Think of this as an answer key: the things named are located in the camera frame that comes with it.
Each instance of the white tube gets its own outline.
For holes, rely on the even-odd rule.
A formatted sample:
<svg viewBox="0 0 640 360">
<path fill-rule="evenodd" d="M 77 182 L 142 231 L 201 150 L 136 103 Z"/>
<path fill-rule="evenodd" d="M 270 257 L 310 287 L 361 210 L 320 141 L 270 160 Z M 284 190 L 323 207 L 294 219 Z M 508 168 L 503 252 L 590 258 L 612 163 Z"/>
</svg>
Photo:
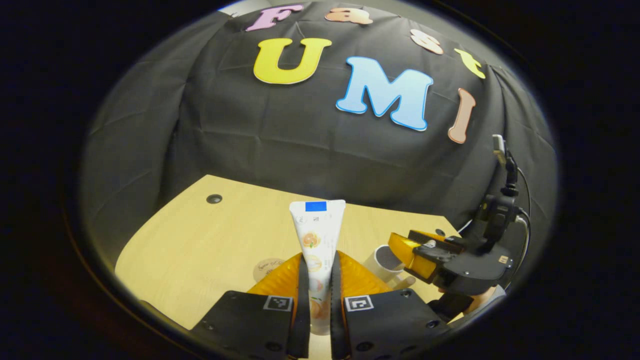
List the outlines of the white tube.
<svg viewBox="0 0 640 360">
<path fill-rule="evenodd" d="M 309 273 L 311 333 L 329 334 L 329 282 L 340 237 L 344 200 L 294 201 L 289 205 Z"/>
</svg>

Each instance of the orange fruit illustration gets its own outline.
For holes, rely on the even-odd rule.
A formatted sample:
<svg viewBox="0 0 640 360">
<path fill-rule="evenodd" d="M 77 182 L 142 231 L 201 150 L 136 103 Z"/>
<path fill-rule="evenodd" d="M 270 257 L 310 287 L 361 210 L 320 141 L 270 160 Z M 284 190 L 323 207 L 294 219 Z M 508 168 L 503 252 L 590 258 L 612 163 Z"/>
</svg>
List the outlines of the orange fruit illustration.
<svg viewBox="0 0 640 360">
<path fill-rule="evenodd" d="M 302 237 L 302 245 L 313 249 L 320 244 L 320 238 L 314 233 L 307 233 Z"/>
<path fill-rule="evenodd" d="M 311 318 L 324 319 L 329 317 L 329 302 L 311 300 Z"/>
<path fill-rule="evenodd" d="M 307 261 L 307 267 L 309 272 L 316 272 L 322 268 L 322 260 L 320 260 L 320 258 L 315 255 L 309 255 L 308 261 Z"/>
</svg>

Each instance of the white cup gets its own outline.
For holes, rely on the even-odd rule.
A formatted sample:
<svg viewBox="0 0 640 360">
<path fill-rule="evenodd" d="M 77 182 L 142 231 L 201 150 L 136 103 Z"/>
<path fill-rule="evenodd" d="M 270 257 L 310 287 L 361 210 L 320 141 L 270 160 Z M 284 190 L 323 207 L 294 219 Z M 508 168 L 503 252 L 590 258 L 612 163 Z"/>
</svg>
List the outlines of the white cup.
<svg viewBox="0 0 640 360">
<path fill-rule="evenodd" d="M 380 245 L 363 263 L 370 272 L 392 288 L 402 279 L 398 276 L 404 264 L 391 251 L 389 245 Z"/>
</svg>

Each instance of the black fabric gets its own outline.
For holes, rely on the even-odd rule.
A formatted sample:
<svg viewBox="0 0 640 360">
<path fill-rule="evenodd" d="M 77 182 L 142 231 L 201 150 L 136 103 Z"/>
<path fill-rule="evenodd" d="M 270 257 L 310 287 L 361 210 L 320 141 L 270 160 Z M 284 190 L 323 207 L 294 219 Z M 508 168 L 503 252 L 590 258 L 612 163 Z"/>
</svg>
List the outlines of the black fabric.
<svg viewBox="0 0 640 360">
<path fill-rule="evenodd" d="M 520 79 L 486 63 L 473 47 L 446 34 L 374 8 L 372 24 L 330 22 L 344 3 L 303 3 L 269 29 L 244 31 L 259 12 L 228 19 L 212 14 L 171 37 L 128 73 L 109 95 L 89 136 L 83 200 L 86 219 L 106 259 L 115 264 L 126 241 L 153 213 L 206 174 L 352 204 L 443 215 L 455 227 L 473 215 L 504 174 L 492 155 L 492 134 L 503 134 L 532 190 L 539 254 L 554 214 L 557 158 L 545 118 Z M 410 30 L 436 37 L 439 56 L 414 44 Z M 333 42 L 316 73 L 293 85 L 263 83 L 253 75 L 257 44 L 291 38 L 280 67 L 298 66 L 303 38 Z M 479 79 L 454 48 L 474 55 Z M 340 111 L 349 56 L 377 60 L 389 80 L 406 69 L 428 74 L 425 119 L 418 132 L 369 109 Z M 464 88 L 475 98 L 467 141 L 447 136 Z M 518 202 L 526 207 L 526 197 Z M 505 239 L 519 253 L 524 237 L 512 225 Z"/>
<path fill-rule="evenodd" d="M 199 51 L 227 19 L 212 13 L 142 57 L 114 86 L 90 126 L 81 209 L 108 266 L 115 266 L 124 245 L 157 210 L 185 79 Z"/>
</svg>

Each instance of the light wood tabletop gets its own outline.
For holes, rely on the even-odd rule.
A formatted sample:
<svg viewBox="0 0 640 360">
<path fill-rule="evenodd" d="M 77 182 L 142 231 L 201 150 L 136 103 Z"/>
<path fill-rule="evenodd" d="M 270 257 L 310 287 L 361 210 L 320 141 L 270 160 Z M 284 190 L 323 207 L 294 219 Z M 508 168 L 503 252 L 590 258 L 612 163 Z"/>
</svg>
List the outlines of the light wood tabletop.
<svg viewBox="0 0 640 360">
<path fill-rule="evenodd" d="M 213 194 L 222 201 L 207 202 Z M 313 200 L 322 199 L 205 176 L 129 240 L 116 276 L 140 300 L 190 330 L 226 291 L 249 290 L 259 261 L 301 252 L 289 204 Z M 459 236 L 441 216 L 347 203 L 337 248 L 362 263 L 392 232 L 406 236 L 411 229 Z M 425 302 L 442 295 L 422 281 L 412 289 Z M 312 334 L 311 358 L 330 359 L 329 344 L 329 336 Z"/>
</svg>

